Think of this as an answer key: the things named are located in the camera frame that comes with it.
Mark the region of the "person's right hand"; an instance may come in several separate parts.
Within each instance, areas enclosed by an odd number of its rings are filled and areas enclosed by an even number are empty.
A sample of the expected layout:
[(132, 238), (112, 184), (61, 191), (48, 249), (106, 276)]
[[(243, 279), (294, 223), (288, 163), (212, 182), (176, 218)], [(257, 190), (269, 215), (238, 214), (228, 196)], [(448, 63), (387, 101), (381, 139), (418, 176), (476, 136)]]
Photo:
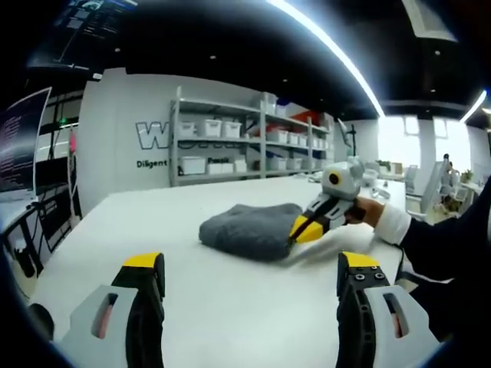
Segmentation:
[(357, 197), (354, 200), (354, 206), (344, 214), (347, 224), (365, 223), (372, 228), (376, 228), (385, 205), (365, 197)]

